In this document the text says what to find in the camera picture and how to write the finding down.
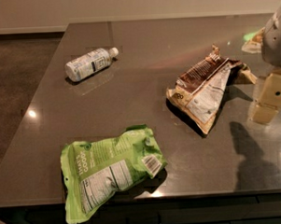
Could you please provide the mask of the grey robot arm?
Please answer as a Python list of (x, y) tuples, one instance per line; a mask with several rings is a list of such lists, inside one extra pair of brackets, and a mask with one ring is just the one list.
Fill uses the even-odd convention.
[(261, 45), (262, 59), (274, 68), (257, 80), (249, 118), (255, 123), (267, 124), (281, 109), (281, 6), (266, 22)]

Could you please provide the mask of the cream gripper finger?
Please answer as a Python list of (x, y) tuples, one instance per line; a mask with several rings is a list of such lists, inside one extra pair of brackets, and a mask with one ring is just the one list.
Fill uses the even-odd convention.
[(252, 105), (249, 109), (249, 118), (255, 123), (270, 123), (276, 116), (276, 109), (263, 105)]

